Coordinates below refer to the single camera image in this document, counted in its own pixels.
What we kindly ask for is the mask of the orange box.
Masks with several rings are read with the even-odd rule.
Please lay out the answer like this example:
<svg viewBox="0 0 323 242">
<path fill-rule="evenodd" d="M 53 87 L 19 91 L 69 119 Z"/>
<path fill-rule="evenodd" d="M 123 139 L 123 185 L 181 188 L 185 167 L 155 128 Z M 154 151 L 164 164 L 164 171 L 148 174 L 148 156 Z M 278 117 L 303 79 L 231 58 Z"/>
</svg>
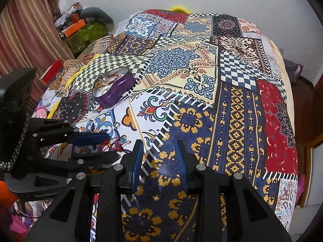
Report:
<svg viewBox="0 0 323 242">
<path fill-rule="evenodd" d="M 83 19 L 79 20 L 78 22 L 74 23 L 73 25 L 69 26 L 68 28 L 64 29 L 62 31 L 63 37 L 69 37 L 76 33 L 79 29 L 84 27 L 86 25 L 85 21 Z"/>
</svg>

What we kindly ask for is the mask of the striped red curtain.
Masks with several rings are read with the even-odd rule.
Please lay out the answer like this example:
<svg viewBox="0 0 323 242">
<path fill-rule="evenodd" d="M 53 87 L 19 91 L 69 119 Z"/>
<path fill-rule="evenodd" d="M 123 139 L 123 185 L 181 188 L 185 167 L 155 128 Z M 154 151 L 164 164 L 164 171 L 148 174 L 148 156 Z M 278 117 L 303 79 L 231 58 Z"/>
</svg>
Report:
<svg viewBox="0 0 323 242">
<path fill-rule="evenodd" d="M 73 58 L 54 25 L 59 17 L 59 0 L 9 0 L 1 12 L 1 76 L 19 67 L 36 70 L 27 104 L 31 112 L 47 89 L 43 73 L 57 59 Z"/>
</svg>

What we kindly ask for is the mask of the dark bag on floor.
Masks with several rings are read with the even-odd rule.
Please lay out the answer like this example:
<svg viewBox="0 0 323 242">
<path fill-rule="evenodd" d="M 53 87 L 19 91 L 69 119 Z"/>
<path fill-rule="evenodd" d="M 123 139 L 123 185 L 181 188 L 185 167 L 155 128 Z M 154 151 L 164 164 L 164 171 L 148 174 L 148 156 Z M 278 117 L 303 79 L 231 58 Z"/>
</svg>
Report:
<svg viewBox="0 0 323 242">
<path fill-rule="evenodd" d="M 296 82 L 303 71 L 303 65 L 284 59 L 284 65 L 290 82 Z"/>
</svg>

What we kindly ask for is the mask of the red box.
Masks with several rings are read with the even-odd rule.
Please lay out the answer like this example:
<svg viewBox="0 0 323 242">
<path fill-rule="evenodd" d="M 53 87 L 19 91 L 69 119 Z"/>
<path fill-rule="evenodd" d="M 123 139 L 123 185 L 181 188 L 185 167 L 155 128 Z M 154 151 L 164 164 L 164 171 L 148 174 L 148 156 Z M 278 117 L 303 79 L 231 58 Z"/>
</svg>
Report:
<svg viewBox="0 0 323 242">
<path fill-rule="evenodd" d="M 64 69 L 63 62 L 60 59 L 57 59 L 40 77 L 40 80 L 45 84 L 49 85 L 53 82 L 59 73 L 62 73 Z"/>
</svg>

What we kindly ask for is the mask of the striped orange blanket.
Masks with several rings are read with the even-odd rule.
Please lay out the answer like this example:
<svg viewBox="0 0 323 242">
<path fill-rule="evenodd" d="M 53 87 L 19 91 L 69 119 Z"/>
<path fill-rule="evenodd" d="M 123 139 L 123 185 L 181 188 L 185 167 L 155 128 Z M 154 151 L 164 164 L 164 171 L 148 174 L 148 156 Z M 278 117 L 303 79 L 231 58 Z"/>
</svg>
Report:
<svg viewBox="0 0 323 242">
<path fill-rule="evenodd" d="M 57 71 L 54 80 L 49 83 L 48 89 L 62 90 L 68 80 L 73 77 L 82 67 L 86 66 L 96 54 L 106 52 L 111 40 L 112 34 L 108 34 L 92 42 L 76 59 L 68 59 L 63 63 L 62 70 Z"/>
</svg>

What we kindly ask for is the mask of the pink cloth item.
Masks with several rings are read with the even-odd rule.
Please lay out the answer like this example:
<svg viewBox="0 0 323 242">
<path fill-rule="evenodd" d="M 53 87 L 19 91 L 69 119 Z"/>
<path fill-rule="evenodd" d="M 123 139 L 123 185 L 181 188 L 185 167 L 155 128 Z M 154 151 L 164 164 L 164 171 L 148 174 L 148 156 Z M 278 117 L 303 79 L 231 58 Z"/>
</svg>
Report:
<svg viewBox="0 0 323 242">
<path fill-rule="evenodd" d="M 32 117 L 46 119 L 48 117 L 49 111 L 47 110 L 46 106 L 38 106 Z"/>
</svg>

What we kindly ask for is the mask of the green patterned cloth stand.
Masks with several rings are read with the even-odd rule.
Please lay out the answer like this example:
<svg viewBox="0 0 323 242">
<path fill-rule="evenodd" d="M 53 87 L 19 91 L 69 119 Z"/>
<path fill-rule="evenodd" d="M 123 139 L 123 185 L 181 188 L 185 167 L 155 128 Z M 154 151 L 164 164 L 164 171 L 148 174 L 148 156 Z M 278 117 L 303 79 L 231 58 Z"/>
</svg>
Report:
<svg viewBox="0 0 323 242">
<path fill-rule="evenodd" d="M 80 28 L 77 32 L 66 38 L 72 53 L 76 54 L 85 50 L 92 42 L 108 34 L 104 24 L 88 23 Z"/>
</svg>

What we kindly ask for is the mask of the purple heart-shaped tin box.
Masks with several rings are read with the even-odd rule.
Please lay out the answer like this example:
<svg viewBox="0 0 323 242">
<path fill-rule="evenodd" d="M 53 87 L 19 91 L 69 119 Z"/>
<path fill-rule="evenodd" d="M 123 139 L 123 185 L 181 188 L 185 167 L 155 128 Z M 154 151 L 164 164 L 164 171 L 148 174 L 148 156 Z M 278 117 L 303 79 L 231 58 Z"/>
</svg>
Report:
<svg viewBox="0 0 323 242">
<path fill-rule="evenodd" d="M 97 77 L 92 88 L 92 95 L 104 109 L 115 106 L 122 95 L 129 91 L 136 81 L 126 67 L 119 67 Z"/>
</svg>

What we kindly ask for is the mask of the yellow plastic chair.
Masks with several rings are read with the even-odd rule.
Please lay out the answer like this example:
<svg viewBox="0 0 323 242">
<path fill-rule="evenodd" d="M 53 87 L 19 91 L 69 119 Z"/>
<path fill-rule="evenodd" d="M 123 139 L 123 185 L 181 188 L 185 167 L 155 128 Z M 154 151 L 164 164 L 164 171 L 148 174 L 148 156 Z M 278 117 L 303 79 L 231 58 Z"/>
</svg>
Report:
<svg viewBox="0 0 323 242">
<path fill-rule="evenodd" d="M 192 13 L 189 9 L 187 9 L 183 6 L 180 6 L 180 5 L 176 5 L 176 6 L 171 7 L 170 11 L 173 11 L 175 13 L 187 14 L 187 15 Z"/>
</svg>

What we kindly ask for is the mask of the patchwork patterned bedspread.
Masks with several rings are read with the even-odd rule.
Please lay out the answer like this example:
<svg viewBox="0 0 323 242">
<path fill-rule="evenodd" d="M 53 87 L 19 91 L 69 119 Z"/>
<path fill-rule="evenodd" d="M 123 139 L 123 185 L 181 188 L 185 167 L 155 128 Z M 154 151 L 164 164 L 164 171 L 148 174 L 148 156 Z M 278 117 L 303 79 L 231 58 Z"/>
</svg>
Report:
<svg viewBox="0 0 323 242">
<path fill-rule="evenodd" d="M 98 76 L 126 67 L 135 85 L 113 107 L 92 95 Z M 192 241 L 198 198 L 184 191 L 175 144 L 199 163 L 241 173 L 290 228 L 298 185 L 291 85 L 282 57 L 256 25 L 227 14 L 149 9 L 118 25 L 50 99 L 50 117 L 107 133 L 77 152 L 146 152 L 136 191 L 121 196 L 125 241 Z"/>
</svg>

